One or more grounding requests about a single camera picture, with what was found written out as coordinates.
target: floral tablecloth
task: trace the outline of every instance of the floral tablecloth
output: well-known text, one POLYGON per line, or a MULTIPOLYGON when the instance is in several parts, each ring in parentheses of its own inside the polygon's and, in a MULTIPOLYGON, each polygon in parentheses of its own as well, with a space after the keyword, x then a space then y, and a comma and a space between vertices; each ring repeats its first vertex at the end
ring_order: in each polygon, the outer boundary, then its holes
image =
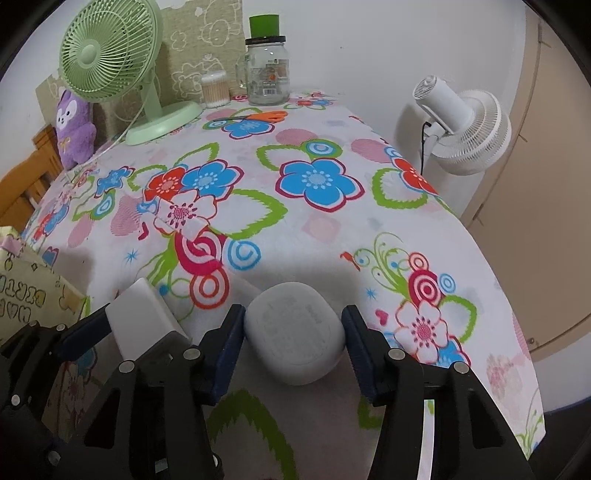
MULTIPOLYGON (((470 235, 334 98, 306 92, 279 108, 288 114, 277 124, 222 120, 260 112, 235 98, 153 142, 114 146, 56 180, 27 241, 87 292, 86 313, 146 277, 195 343, 232 303, 247 306, 285 281, 312 286, 339 315, 356 304, 421 362, 468 363, 529 456, 544 435, 533 364, 470 235)), ((70 436, 120 360, 106 338, 66 364, 46 422, 70 436)), ((433 412, 426 402, 421 479, 430 476, 433 412)), ((291 387, 245 342, 230 392, 207 415, 228 480, 359 480, 383 409, 360 397, 346 354, 321 380, 291 387)))

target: white standing fan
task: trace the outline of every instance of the white standing fan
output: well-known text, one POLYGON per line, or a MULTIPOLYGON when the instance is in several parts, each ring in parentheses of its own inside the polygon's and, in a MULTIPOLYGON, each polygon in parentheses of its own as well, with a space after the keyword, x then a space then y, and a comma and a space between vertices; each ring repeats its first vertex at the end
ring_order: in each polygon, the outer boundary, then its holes
POLYGON ((511 122, 493 94, 482 90, 457 94, 441 78, 429 76, 416 86, 413 98, 434 120, 424 131, 422 160, 432 153, 446 172, 473 175, 507 150, 511 122))

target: beige cabinet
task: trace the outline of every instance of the beige cabinet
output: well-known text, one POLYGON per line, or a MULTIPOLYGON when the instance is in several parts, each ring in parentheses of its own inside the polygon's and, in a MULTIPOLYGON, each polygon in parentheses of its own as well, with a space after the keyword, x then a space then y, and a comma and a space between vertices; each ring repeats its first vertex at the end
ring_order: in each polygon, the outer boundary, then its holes
POLYGON ((543 26, 517 143, 469 231, 535 358, 591 331, 591 87, 543 26))

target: glass jar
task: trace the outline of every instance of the glass jar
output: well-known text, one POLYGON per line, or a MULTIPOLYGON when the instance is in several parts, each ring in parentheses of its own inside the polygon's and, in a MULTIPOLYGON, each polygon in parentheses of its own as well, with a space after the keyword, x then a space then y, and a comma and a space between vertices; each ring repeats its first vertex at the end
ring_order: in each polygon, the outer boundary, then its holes
POLYGON ((236 79, 251 105, 279 105, 290 97, 289 54, 285 37, 249 38, 236 62, 236 79))

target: wooden chair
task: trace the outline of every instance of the wooden chair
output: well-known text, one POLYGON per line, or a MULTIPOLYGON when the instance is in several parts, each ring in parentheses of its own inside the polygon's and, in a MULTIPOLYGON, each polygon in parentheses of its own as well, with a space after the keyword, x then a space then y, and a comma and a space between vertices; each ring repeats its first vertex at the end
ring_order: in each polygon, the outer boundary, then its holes
POLYGON ((31 199, 39 203, 63 169, 51 125, 39 132, 33 143, 37 147, 33 154, 0 180, 0 226, 11 225, 19 232, 35 211, 31 199))

